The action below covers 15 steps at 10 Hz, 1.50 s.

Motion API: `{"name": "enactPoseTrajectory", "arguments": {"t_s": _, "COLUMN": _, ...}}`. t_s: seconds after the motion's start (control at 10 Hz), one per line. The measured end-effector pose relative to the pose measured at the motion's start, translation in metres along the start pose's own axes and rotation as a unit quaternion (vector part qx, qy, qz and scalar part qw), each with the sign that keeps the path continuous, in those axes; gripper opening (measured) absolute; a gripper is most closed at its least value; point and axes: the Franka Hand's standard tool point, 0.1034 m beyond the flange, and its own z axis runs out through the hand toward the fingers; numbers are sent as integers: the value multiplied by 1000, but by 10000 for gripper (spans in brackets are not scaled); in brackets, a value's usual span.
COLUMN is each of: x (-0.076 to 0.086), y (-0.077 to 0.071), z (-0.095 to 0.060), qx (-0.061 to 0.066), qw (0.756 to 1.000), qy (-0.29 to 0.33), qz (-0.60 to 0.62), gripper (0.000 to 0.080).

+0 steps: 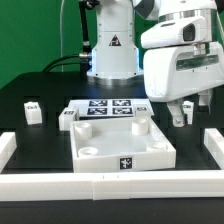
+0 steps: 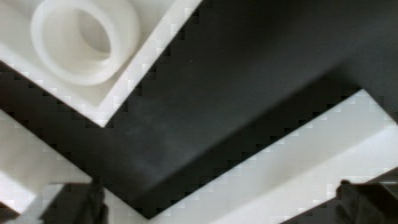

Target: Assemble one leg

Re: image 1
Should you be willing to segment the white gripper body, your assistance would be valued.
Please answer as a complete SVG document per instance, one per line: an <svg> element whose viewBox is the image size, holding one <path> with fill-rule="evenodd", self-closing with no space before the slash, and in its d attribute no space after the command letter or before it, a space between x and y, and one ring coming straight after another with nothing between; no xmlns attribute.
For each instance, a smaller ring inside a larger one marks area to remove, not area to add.
<svg viewBox="0 0 224 224"><path fill-rule="evenodd" d="M207 55L191 45L148 50L143 59L144 84L153 102L169 102L224 84L224 50L209 44Z"/></svg>

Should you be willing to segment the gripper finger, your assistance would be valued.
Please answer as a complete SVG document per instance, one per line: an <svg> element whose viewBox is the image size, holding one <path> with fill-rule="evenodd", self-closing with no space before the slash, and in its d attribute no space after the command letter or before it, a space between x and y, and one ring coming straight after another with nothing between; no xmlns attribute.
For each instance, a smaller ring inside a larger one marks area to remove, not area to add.
<svg viewBox="0 0 224 224"><path fill-rule="evenodd" d="M184 111L182 108L182 100L173 100L167 103L167 107L172 115L173 125L175 127L184 126Z"/></svg>
<svg viewBox="0 0 224 224"><path fill-rule="evenodd" d="M213 90L207 89L198 93L199 105L200 106L210 106L213 96Z"/></svg>

